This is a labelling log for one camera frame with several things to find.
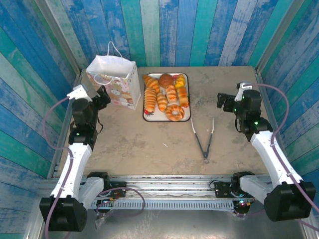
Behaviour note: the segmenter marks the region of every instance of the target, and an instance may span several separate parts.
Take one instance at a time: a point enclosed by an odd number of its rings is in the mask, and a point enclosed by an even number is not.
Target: round brown bun
[[[174,85],[174,78],[169,74],[162,74],[159,78],[159,86],[165,88],[166,86]]]

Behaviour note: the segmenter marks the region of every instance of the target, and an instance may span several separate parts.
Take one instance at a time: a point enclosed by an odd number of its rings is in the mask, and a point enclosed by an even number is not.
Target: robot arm
[[[245,86],[237,85],[238,94],[231,96],[218,94],[217,107],[226,112],[233,112],[236,121],[239,121],[240,132],[260,154],[272,184],[266,184],[251,172],[235,173],[232,180],[232,193],[240,195],[249,193],[264,204],[265,212],[272,221],[307,218],[311,205],[306,201],[291,178],[287,175],[282,164],[271,148],[272,127],[261,115],[261,95],[258,91]],[[299,182],[307,195],[313,200],[316,189],[311,182],[304,182],[302,177],[292,168],[286,156],[277,144],[275,147],[291,174]]]
[[[62,194],[53,210],[49,224],[50,231],[81,232],[86,224],[87,210],[90,204],[96,195],[110,188],[107,173],[94,172],[88,175],[86,183],[79,190],[85,165],[92,154],[97,139],[98,111],[105,108],[111,101],[104,86],[97,93],[98,96],[90,98],[85,88],[79,85],[68,94],[69,99],[75,99],[72,103],[75,127],[71,124],[69,135],[69,148],[74,159]],[[41,199],[40,210],[45,221],[61,184],[67,176],[69,165],[70,155],[67,157],[62,174],[50,197]]]

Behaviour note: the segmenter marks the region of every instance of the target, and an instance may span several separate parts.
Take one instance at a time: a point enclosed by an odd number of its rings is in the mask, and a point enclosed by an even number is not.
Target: gift bag
[[[121,57],[109,56],[110,43]],[[86,69],[91,82],[104,85],[111,102],[135,110],[141,97],[136,62],[122,57],[113,42],[106,56],[96,56]]]

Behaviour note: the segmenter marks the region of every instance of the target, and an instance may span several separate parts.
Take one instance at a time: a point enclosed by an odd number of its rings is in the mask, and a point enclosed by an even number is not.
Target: white tray
[[[148,74],[149,76],[153,77],[153,78],[156,78],[156,79],[159,79],[160,76],[164,74],[164,73],[150,73]],[[170,74],[171,76],[177,76],[179,75],[180,73],[168,73]],[[183,107],[184,109],[184,117],[180,120],[180,121],[177,121],[177,122],[185,122],[185,121],[188,121],[190,119],[190,98],[189,98],[189,85],[188,85],[188,77],[187,75],[185,75],[184,73],[181,73],[184,75],[184,78],[185,78],[185,87],[186,87],[186,91],[187,91],[187,96],[188,96],[188,107]],[[160,87],[160,91],[166,95],[165,93],[165,89]],[[170,105],[179,105],[179,101],[177,101],[176,103],[169,103],[168,106]],[[143,118],[148,121],[148,122],[174,122],[174,121],[170,121],[164,112],[161,112],[156,104],[155,106],[155,110],[154,112],[147,112],[145,109],[144,109],[144,106],[143,106]]]

